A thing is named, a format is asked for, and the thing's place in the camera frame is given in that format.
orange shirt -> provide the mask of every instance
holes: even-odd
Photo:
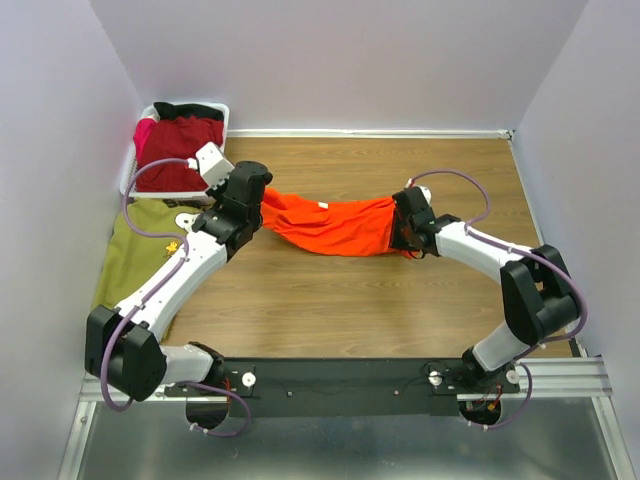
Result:
[[[310,252],[352,257],[398,252],[389,247],[391,197],[327,204],[267,188],[261,211],[265,228]]]

white backdrop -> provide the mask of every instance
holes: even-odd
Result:
[[[515,128],[586,1],[91,0],[142,99],[231,128]]]
[[[545,240],[584,286],[581,340],[602,354],[640,468],[640,3],[592,0],[516,132]]]
[[[88,3],[7,3],[0,32],[0,477],[50,479],[140,101]]]

laundry basket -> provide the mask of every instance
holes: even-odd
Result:
[[[216,110],[220,110],[224,114],[224,127],[222,129],[222,145],[220,146],[220,150],[224,152],[224,146],[227,142],[227,128],[229,126],[229,107],[222,103],[210,103],[210,102],[184,102],[184,103],[174,103],[174,105],[184,105],[185,103],[197,103],[199,105],[205,105],[207,107],[215,108]],[[153,105],[149,105],[142,111],[140,115],[140,119],[149,117],[156,112],[156,109]],[[127,158],[124,164],[124,168],[122,170],[122,176],[120,177],[120,193],[124,195],[129,182],[138,171],[138,161],[136,159],[136,149],[133,144],[133,140],[131,141],[131,146],[129,147],[129,151],[127,152]],[[136,186],[131,189],[130,196],[132,198],[162,198],[162,199],[172,199],[176,201],[196,201],[202,204],[212,203],[213,199],[208,197],[204,192],[138,192],[136,190]]]

metal frame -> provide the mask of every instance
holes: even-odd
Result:
[[[618,425],[611,395],[613,391],[609,383],[604,360],[602,358],[574,357],[574,358],[530,358],[524,363],[529,366],[533,374],[534,398],[591,398],[597,418],[602,429],[605,443],[616,475],[620,479],[636,478],[629,458],[620,427]],[[516,367],[520,375],[521,393],[505,394],[504,398],[523,398],[528,386],[527,377],[522,367]],[[114,401],[123,402],[126,396],[111,389]],[[466,401],[478,398],[478,395],[458,395],[458,400]],[[226,402],[223,396],[198,397],[167,397],[164,386],[158,387],[156,392],[138,408],[148,402]],[[91,423],[95,415],[96,406],[102,402],[100,381],[93,377],[85,377],[80,392],[80,402],[74,418],[71,435],[67,443],[60,480],[78,477],[82,457],[89,438]]]

wooden floor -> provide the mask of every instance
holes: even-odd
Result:
[[[491,195],[481,230],[538,244],[504,140],[231,138],[227,154],[267,165],[283,193],[325,202],[392,195],[418,172],[456,168]],[[438,215],[484,208],[462,179],[425,180]],[[455,261],[326,257],[262,229],[187,301],[165,343],[197,340],[228,356],[459,356],[502,318],[498,285]]]

